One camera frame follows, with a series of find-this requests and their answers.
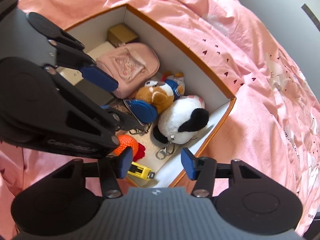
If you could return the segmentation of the pink mini backpack pouch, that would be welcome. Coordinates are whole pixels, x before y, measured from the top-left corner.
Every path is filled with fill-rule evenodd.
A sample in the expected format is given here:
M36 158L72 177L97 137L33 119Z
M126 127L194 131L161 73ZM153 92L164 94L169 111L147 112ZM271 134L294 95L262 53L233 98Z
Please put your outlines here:
M128 98L159 70L156 53L143 43L129 43L97 58L97 66L118 81L113 94Z

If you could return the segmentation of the yellow tape measure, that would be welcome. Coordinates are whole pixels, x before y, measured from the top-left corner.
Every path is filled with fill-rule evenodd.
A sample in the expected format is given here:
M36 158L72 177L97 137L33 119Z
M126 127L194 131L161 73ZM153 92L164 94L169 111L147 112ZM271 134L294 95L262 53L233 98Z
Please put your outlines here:
M127 174L142 180L151 180L155 178L155 172L149 167L132 162Z

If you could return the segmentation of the blue coin purse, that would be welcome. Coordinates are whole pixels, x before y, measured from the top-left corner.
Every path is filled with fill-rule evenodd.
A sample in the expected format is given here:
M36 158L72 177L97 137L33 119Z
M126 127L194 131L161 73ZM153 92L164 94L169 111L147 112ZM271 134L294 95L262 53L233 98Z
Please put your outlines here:
M141 128L129 130L131 135L148 134L152 123L157 119L158 113L155 107L143 100L123 100L126 108L137 119Z

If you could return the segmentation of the photo card book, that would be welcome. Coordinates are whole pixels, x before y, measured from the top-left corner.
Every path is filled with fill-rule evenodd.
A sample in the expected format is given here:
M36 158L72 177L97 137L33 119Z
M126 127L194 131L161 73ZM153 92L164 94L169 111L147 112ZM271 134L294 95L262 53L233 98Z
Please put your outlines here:
M123 99L114 98L108 105L120 112L131 114L129 109L125 106Z

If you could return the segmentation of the black box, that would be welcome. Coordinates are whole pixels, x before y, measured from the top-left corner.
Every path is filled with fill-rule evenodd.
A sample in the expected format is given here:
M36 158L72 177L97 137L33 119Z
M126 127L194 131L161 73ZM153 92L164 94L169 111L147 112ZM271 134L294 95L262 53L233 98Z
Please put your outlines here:
M75 87L99 106L108 105L114 100L113 94L85 79L79 81Z

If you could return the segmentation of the brown kraft small box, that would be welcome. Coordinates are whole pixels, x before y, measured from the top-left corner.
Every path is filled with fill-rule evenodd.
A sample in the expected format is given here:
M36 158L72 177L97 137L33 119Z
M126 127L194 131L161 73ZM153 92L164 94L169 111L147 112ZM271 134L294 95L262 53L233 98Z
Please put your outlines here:
M107 41L110 42L114 47L119 47L127 43L138 42L139 35L127 25L121 23L108 29Z

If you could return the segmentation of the orange crochet fruit keychain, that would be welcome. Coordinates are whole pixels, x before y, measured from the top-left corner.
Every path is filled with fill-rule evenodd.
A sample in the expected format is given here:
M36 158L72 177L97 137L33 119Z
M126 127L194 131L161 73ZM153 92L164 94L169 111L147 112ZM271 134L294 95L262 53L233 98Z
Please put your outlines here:
M133 150L133 161L138 161L145 157L145 147L140 144L134 137L122 134L118 137L119 146L114 150L115 155L120 155L127 147Z

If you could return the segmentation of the brown plush sailor dog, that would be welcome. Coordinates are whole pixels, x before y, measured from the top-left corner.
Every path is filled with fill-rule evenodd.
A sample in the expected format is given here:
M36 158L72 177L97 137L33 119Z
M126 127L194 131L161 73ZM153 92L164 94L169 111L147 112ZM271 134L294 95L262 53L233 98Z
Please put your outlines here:
M148 80L135 95L136 100L143 100L156 108L157 113L161 114L170 105L184 96L185 83L182 72L173 74L165 72L161 81Z

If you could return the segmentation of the white black plush dog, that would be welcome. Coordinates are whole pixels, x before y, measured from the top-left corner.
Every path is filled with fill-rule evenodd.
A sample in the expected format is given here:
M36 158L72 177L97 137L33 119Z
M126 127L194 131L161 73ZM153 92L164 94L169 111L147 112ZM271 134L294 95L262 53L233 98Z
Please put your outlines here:
M209 112L204 100L196 95L183 96L174 101L159 116L153 128L153 137L165 146L156 153L163 160L175 152L175 145L189 142L209 121Z

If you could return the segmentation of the orange cardboard storage box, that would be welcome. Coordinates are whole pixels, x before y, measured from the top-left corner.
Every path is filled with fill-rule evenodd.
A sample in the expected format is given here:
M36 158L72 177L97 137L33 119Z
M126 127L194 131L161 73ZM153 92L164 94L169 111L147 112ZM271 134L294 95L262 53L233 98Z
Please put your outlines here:
M139 126L129 136L145 147L129 173L137 187L168 187L184 176L181 150L199 157L229 116L236 98L185 44L130 5L70 25L98 67L118 81L114 107Z

